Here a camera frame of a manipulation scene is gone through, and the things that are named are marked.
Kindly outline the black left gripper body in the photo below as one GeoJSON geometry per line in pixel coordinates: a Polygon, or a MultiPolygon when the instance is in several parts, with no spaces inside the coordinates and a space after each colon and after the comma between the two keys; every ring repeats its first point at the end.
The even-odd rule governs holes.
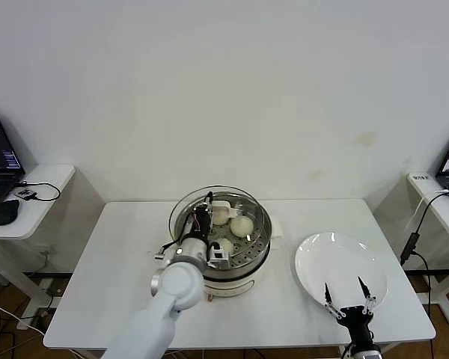
{"type": "Polygon", "coordinates": [[[193,209],[192,219],[193,225],[190,235],[193,238],[207,240],[212,228],[207,228],[205,223],[205,215],[213,213],[211,205],[200,204],[193,209]]]}

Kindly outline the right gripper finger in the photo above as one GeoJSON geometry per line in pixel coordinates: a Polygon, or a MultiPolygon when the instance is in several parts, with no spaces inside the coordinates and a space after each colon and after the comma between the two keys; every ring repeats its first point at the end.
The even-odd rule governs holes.
{"type": "Polygon", "coordinates": [[[333,315],[333,317],[335,317],[335,318],[343,318],[344,317],[344,313],[339,308],[334,306],[327,283],[325,283],[325,302],[324,302],[324,307],[327,309],[327,311],[330,312],[330,314],[333,315]]]}
{"type": "Polygon", "coordinates": [[[364,298],[365,298],[365,303],[364,303],[364,308],[362,310],[362,313],[364,315],[373,315],[373,309],[376,304],[376,296],[374,296],[370,293],[369,288],[367,287],[367,285],[364,283],[364,281],[360,277],[358,277],[358,281],[359,281],[361,290],[362,290],[364,298]]]}

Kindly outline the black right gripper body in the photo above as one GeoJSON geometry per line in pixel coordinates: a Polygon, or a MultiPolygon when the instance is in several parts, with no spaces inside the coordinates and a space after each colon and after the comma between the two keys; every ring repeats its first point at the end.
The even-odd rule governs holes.
{"type": "Polygon", "coordinates": [[[344,307],[340,311],[337,322],[348,330],[351,342],[356,346],[372,346],[373,339],[368,325],[373,319],[373,312],[362,305],[344,307]]]}

